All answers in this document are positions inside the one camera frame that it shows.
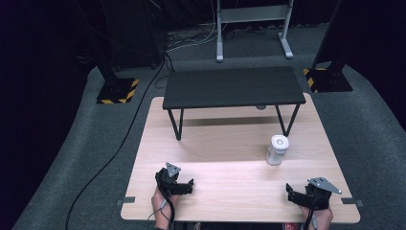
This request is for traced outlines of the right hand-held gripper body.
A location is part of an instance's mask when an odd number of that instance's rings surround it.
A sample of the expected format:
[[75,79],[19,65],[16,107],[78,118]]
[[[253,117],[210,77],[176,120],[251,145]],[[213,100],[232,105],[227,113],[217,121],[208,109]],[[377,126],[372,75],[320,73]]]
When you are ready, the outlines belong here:
[[327,209],[332,193],[340,195],[342,191],[325,177],[309,178],[308,184],[305,186],[306,207],[313,211]]

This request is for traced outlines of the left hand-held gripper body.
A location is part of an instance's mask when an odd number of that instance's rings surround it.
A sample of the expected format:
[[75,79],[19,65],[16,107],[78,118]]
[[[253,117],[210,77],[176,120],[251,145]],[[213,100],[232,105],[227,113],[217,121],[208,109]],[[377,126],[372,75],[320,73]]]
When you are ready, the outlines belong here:
[[176,167],[170,162],[167,162],[166,166],[155,174],[157,186],[166,196],[184,194],[184,186],[177,183],[177,178],[180,171],[180,168]]

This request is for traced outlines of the person's right hand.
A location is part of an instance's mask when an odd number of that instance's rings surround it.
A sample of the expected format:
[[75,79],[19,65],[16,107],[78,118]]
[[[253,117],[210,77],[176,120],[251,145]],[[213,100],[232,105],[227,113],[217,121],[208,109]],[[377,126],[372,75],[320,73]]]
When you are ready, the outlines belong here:
[[311,211],[306,207],[300,207],[304,217],[304,230],[329,230],[333,219],[330,209]]

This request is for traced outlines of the white plastic bottle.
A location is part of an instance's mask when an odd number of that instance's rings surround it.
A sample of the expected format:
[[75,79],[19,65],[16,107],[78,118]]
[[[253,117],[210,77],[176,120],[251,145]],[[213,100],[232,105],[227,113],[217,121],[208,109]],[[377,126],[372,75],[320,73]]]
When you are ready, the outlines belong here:
[[267,163],[271,166],[280,165],[288,148],[289,141],[284,135],[272,136],[266,156]]

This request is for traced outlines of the black stand with striped base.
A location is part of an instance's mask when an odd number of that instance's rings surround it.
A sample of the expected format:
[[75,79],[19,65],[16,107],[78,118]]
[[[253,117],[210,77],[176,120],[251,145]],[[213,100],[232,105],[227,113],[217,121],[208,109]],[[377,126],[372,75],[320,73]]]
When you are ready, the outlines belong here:
[[79,14],[80,25],[89,40],[93,59],[104,78],[104,84],[97,97],[98,104],[125,104],[131,101],[138,81],[133,78],[118,79],[109,64],[104,51],[83,12],[78,0],[75,0],[75,6]]
[[351,43],[340,38],[336,31],[344,0],[337,0],[316,58],[304,75],[312,93],[350,92],[352,87],[343,74]]

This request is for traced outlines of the black desk shelf riser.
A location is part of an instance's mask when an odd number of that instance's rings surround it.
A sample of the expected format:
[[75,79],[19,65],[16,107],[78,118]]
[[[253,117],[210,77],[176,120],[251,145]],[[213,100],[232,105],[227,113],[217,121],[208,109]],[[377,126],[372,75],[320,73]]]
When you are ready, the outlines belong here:
[[305,96],[293,69],[279,66],[171,73],[163,109],[169,114],[175,138],[180,140],[183,120],[174,118],[174,109],[292,105],[290,120],[294,121],[303,104]]

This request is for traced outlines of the white metal stand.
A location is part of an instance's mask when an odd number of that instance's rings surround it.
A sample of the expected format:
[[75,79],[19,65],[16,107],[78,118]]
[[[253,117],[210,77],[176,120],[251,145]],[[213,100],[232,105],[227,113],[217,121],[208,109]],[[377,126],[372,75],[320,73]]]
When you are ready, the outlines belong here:
[[284,51],[285,57],[287,59],[292,59],[294,55],[291,51],[286,37],[291,14],[293,12],[293,5],[294,0],[287,0],[286,4],[275,6],[223,9],[221,7],[221,0],[216,0],[216,61],[222,62],[224,60],[222,39],[223,24],[276,20],[283,21],[282,31],[278,33],[278,38]]

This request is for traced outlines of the grey table edge bracket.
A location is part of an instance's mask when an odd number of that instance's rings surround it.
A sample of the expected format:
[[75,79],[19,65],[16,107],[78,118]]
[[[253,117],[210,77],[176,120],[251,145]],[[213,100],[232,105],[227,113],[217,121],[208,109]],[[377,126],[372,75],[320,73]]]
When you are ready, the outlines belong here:
[[122,199],[118,199],[116,201],[117,206],[123,206],[126,203],[134,203],[135,202],[135,196],[125,196]]
[[344,204],[354,204],[357,208],[361,208],[364,206],[362,200],[353,197],[342,197],[341,200]]

